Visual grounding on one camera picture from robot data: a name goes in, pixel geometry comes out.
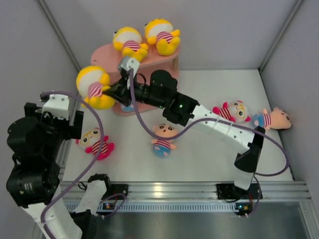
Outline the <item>white pink bear plush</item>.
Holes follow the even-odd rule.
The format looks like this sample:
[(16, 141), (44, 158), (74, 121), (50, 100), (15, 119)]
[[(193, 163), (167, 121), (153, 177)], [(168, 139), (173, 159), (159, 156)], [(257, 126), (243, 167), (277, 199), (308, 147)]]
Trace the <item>white pink bear plush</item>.
[(241, 100), (224, 102), (221, 107), (214, 106), (212, 112), (234, 123), (251, 120), (249, 109)]
[(87, 154), (97, 155), (98, 149), (100, 147), (100, 142), (102, 142), (102, 149), (97, 157), (98, 161), (106, 159), (115, 150), (115, 144), (108, 142), (109, 137), (107, 135), (103, 136), (101, 139), (101, 130), (98, 127), (93, 128), (91, 131), (85, 133), (80, 139), (76, 139), (75, 143), (80, 146)]

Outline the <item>yellow frog plush toy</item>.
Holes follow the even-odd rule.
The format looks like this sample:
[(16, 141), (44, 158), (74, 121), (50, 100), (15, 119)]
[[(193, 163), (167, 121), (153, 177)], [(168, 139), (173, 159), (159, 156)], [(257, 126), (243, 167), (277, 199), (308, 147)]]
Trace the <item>yellow frog plush toy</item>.
[(155, 18), (144, 25), (145, 38), (155, 46), (159, 55), (172, 55), (180, 44), (180, 30), (166, 19)]

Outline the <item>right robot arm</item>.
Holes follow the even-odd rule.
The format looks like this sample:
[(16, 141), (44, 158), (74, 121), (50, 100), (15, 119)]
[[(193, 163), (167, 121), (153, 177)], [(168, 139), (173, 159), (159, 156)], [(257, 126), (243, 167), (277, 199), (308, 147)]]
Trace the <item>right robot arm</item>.
[[(213, 113), (197, 100), (178, 92), (177, 80), (168, 71), (156, 70), (151, 73), (148, 85), (137, 82), (132, 70), (121, 70), (120, 74), (120, 80), (104, 90), (104, 95), (125, 106), (133, 105), (140, 124), (156, 141), (173, 141), (195, 127), (237, 150), (232, 190), (239, 198), (250, 193), (265, 137), (262, 127), (251, 129)], [(164, 128), (149, 129), (142, 120), (137, 103), (162, 109), (165, 119), (184, 129), (174, 136), (169, 136)]]

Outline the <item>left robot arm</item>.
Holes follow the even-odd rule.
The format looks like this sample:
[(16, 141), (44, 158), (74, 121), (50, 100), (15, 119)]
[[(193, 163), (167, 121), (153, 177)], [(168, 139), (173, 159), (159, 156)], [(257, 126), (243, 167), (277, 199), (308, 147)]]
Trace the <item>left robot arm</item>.
[(113, 192), (108, 176), (95, 174), (89, 178), (85, 194), (72, 213), (58, 198), (58, 151), (63, 141), (81, 137), (83, 112), (76, 112), (73, 124), (68, 117), (59, 119), (53, 110), (34, 103), (26, 103), (24, 112), (25, 116), (7, 130), (14, 167), (6, 189), (15, 203), (34, 218), (46, 238), (94, 238), (97, 208), (101, 199), (109, 198)]

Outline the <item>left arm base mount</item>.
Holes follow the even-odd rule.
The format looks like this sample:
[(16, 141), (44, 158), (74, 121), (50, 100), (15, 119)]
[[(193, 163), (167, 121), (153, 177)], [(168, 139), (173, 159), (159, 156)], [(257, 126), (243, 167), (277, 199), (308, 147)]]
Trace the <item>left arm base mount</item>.
[(107, 191), (106, 193), (102, 196), (102, 199), (106, 199), (107, 197), (110, 197), (114, 194), (119, 194), (122, 193), (125, 196), (128, 195), (129, 191), (129, 185), (128, 184), (109, 184), (106, 186)]

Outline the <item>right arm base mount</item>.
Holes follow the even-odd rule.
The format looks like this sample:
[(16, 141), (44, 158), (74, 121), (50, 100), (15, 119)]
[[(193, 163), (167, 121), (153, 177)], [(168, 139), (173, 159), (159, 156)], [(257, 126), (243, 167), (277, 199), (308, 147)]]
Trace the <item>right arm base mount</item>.
[(248, 190), (243, 190), (236, 187), (233, 183), (220, 183), (216, 185), (217, 198), (219, 200), (249, 200), (252, 199), (262, 199), (263, 195), (259, 185), (257, 183), (252, 183)]

